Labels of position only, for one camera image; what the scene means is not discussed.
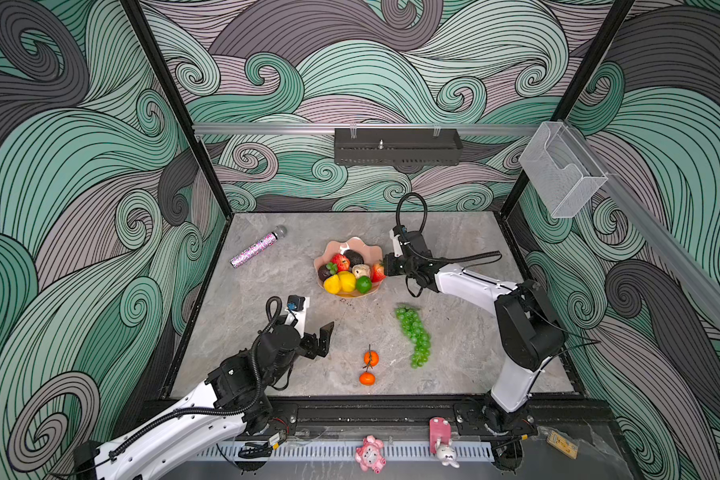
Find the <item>red fake strawberry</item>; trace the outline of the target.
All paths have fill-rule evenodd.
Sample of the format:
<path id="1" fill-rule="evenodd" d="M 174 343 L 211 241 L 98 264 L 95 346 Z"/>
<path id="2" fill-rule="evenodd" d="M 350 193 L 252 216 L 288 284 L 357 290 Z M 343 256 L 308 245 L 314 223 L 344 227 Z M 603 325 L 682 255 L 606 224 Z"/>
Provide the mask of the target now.
<path id="1" fill-rule="evenodd" d="M 386 278 L 385 268 L 381 262 L 376 262 L 371 267 L 371 281 L 380 283 Z"/>

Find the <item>pink scalloped fruit bowl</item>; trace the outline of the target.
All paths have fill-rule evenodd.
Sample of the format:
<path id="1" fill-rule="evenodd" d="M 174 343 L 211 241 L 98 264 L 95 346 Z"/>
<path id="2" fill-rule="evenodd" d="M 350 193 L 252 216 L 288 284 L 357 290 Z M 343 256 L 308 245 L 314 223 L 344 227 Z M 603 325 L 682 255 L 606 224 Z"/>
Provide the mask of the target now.
<path id="1" fill-rule="evenodd" d="M 323 282 L 321 282 L 318 278 L 318 274 L 317 274 L 318 268 L 327 262 L 331 262 L 331 258 L 334 255 L 343 254 L 346 250 L 354 250 L 354 251 L 358 252 L 359 254 L 361 254 L 364 258 L 364 264 L 367 264 L 370 267 L 372 267 L 372 265 L 376 262 L 382 263 L 382 260 L 383 260 L 382 249 L 379 246 L 367 245 L 359 237 L 352 237 L 349 240 L 346 240 L 344 242 L 330 241 L 327 244 L 323 254 L 321 256 L 319 256 L 318 258 L 316 258 L 313 262 L 316 279 L 322 288 L 323 288 Z M 334 296 L 338 296 L 338 297 L 342 297 L 342 298 L 367 297 L 367 296 L 372 295 L 373 293 L 377 292 L 379 290 L 380 286 L 382 285 L 383 281 L 380 283 L 373 283 L 372 290 L 365 295 L 360 295 L 356 291 L 354 291 L 352 293 L 340 292 Z"/>

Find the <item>yellow fake pear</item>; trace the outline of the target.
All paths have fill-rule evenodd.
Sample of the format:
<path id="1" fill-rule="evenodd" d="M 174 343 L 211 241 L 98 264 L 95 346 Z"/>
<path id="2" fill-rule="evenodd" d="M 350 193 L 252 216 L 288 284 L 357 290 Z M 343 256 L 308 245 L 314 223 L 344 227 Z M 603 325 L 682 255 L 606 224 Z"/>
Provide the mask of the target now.
<path id="1" fill-rule="evenodd" d="M 332 275 L 323 282 L 323 288 L 326 292 L 336 295 L 342 291 L 341 280 L 338 274 Z"/>

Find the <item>orange fake tangerine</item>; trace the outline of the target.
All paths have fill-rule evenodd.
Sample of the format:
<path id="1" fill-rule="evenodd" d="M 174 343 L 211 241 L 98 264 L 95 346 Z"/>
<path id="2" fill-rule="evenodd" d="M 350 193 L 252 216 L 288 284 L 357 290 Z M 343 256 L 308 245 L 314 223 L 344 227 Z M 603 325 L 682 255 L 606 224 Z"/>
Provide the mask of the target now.
<path id="1" fill-rule="evenodd" d="M 373 373 L 364 372 L 359 376 L 359 381 L 362 385 L 371 386 L 376 382 L 376 377 Z"/>
<path id="2" fill-rule="evenodd" d="M 374 368 L 379 363 L 379 355 L 371 347 L 368 347 L 364 354 L 363 361 L 367 368 Z"/>

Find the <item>yellow fake lemon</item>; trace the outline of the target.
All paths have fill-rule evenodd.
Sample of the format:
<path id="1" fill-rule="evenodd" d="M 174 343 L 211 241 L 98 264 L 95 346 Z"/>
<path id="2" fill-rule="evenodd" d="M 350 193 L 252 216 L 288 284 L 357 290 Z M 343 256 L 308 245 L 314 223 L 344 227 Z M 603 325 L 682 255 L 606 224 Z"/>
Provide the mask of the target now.
<path id="1" fill-rule="evenodd" d="M 356 277 L 351 271 L 340 271 L 338 273 L 342 293 L 352 293 L 356 289 Z"/>

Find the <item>green fake lime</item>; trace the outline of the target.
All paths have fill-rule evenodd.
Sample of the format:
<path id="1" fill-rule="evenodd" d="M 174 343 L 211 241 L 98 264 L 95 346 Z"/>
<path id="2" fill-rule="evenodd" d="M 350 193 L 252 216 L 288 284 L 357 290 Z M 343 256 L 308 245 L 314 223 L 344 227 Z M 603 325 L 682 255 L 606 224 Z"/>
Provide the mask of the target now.
<path id="1" fill-rule="evenodd" d="M 373 282 L 369 276 L 359 276 L 356 278 L 355 291 L 360 295 L 369 293 L 373 288 Z"/>

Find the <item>beige fake pear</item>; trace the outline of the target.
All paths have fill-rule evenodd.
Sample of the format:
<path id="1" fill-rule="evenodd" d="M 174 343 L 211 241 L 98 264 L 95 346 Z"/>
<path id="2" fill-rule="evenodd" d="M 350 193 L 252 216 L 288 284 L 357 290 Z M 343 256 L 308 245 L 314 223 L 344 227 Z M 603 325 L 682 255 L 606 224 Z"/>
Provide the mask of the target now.
<path id="1" fill-rule="evenodd" d="M 367 264 L 354 265 L 351 272 L 356 278 L 371 277 L 371 267 Z"/>

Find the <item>green fake grape bunch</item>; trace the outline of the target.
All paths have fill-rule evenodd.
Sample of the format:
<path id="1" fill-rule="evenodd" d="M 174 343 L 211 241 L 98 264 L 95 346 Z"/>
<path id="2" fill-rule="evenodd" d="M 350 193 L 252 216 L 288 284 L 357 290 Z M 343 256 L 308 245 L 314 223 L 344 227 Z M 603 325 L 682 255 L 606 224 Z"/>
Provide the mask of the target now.
<path id="1" fill-rule="evenodd" d="M 395 309 L 395 316 L 403 334 L 413 345 L 411 367 L 414 369 L 423 367 L 430 358 L 431 335 L 424 327 L 418 311 L 409 307 L 398 307 Z"/>

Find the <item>dark brown fake fig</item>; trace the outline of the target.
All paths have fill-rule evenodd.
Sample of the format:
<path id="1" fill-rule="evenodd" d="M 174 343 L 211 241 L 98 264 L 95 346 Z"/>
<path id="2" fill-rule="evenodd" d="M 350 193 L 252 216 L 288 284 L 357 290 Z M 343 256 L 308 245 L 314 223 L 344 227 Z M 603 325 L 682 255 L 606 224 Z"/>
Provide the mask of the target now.
<path id="1" fill-rule="evenodd" d="M 327 262 L 321 265 L 318 270 L 318 278 L 321 282 L 325 282 L 327 279 L 338 273 L 338 267 L 333 262 Z"/>

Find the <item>dark fake avocado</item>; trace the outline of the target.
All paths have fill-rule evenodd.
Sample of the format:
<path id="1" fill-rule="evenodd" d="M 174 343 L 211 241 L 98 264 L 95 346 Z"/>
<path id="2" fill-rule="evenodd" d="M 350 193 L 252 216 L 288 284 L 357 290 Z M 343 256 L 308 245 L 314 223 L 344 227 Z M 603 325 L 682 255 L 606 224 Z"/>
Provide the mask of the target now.
<path id="1" fill-rule="evenodd" d="M 348 259 L 351 267 L 364 264 L 363 256 L 354 250 L 346 250 L 343 255 Z"/>

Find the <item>red fake apple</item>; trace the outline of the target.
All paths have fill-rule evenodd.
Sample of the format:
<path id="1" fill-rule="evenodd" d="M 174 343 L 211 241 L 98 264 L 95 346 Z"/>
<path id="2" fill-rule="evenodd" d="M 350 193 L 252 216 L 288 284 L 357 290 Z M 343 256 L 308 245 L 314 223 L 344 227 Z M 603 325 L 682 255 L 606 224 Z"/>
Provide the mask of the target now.
<path id="1" fill-rule="evenodd" d="M 331 263 L 335 265 L 338 272 L 350 271 L 352 267 L 349 258 L 343 254 L 334 255 L 331 258 Z"/>

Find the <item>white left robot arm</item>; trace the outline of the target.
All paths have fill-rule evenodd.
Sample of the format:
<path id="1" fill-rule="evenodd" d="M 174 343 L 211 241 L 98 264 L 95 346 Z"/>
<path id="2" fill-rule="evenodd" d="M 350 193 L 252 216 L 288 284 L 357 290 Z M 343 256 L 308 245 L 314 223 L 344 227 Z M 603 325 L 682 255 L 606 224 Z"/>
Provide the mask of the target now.
<path id="1" fill-rule="evenodd" d="M 133 430 L 74 451 L 71 479 L 159 479 L 214 444 L 265 430 L 273 407 L 266 396 L 289 379 L 295 361 L 326 357 L 335 328 L 306 332 L 310 300 L 266 301 L 266 324 L 252 345 L 223 360 L 193 390 Z"/>

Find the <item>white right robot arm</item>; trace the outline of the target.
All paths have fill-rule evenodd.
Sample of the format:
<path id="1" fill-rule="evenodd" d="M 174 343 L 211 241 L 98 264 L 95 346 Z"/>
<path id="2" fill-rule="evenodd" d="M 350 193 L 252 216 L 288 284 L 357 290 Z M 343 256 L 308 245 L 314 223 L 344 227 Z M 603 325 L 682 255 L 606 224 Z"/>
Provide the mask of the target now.
<path id="1" fill-rule="evenodd" d="M 385 273 L 404 276 L 422 290 L 450 295 L 482 308 L 497 320 L 505 359 L 487 394 L 484 415 L 489 428 L 505 431 L 521 415 L 545 367 L 567 340 L 559 316 L 534 281 L 516 283 L 473 272 L 459 260 L 435 258 L 420 231 L 403 226 L 390 231 L 393 251 L 384 258 Z"/>

